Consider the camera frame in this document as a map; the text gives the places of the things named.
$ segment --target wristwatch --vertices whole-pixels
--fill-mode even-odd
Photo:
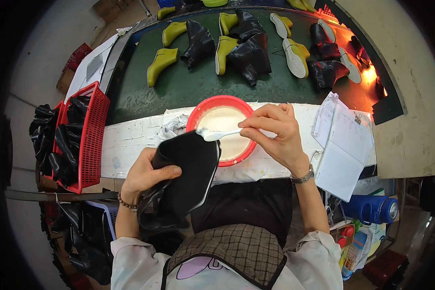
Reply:
[[[294,178],[294,177],[292,177],[292,182],[293,183],[298,183],[298,184],[305,183],[305,182],[307,182],[308,180],[310,180],[313,177],[314,177],[313,165],[310,164],[309,165],[309,171],[307,172],[307,174],[305,176],[301,177],[301,178]]]

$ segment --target white shirt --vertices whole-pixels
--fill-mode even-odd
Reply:
[[[159,290],[169,255],[135,238],[111,242],[114,255],[111,289]],[[310,232],[287,252],[287,263],[272,289],[343,289],[339,266],[341,249],[331,235]],[[259,289],[213,258],[196,257],[176,267],[167,277],[166,289]]]

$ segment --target black pants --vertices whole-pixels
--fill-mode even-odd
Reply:
[[[193,231],[233,224],[254,225],[275,235],[283,248],[292,222],[294,189],[290,179],[214,186],[203,206],[191,212]]]

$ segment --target blue thermos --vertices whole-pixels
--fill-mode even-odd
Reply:
[[[357,218],[365,225],[393,223],[398,215],[398,201],[381,195],[352,195],[341,202],[345,216]]]

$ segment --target sleeve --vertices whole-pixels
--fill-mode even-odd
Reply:
[[[170,256],[156,253],[151,244],[135,238],[121,237],[111,242],[113,273],[111,289],[140,289],[158,272]]]
[[[296,252],[287,252],[286,266],[305,289],[343,289],[338,245],[331,235],[315,231],[302,238]]]

